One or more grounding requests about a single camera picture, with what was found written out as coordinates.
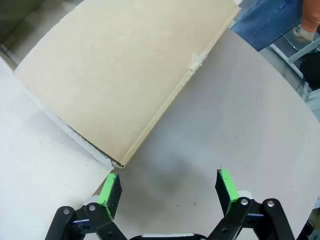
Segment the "person's left hand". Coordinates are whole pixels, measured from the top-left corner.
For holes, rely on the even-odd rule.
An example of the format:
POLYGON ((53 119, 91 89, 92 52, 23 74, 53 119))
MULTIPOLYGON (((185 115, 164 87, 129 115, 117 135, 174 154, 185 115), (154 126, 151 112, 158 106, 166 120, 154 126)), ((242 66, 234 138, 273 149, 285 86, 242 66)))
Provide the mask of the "person's left hand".
POLYGON ((299 28, 298 26, 295 26, 293 28, 293 34, 297 41, 302 43, 310 43, 313 41, 315 33, 309 32, 305 30, 304 28, 299 28))

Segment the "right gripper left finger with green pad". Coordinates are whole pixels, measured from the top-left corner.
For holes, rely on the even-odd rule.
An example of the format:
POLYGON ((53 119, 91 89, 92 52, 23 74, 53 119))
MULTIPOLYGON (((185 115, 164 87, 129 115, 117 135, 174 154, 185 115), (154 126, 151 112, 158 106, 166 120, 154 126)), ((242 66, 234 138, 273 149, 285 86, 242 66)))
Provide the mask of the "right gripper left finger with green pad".
POLYGON ((100 240, 125 240, 114 223, 122 194, 120 177, 110 173, 96 202, 75 210, 71 206, 57 209, 49 227, 51 240, 83 240, 87 234, 96 234, 100 240))

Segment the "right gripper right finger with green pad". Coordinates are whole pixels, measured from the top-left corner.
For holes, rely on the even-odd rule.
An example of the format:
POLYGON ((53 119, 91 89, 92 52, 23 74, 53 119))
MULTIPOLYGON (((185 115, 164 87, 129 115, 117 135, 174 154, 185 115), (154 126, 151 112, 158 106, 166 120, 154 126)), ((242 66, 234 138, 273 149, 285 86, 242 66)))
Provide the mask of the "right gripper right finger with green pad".
POLYGON ((281 203, 267 198, 262 203, 240 196, 227 169, 218 169, 215 189, 224 217, 208 240, 235 240, 241 230, 252 229, 259 240, 293 240, 292 229, 281 203))

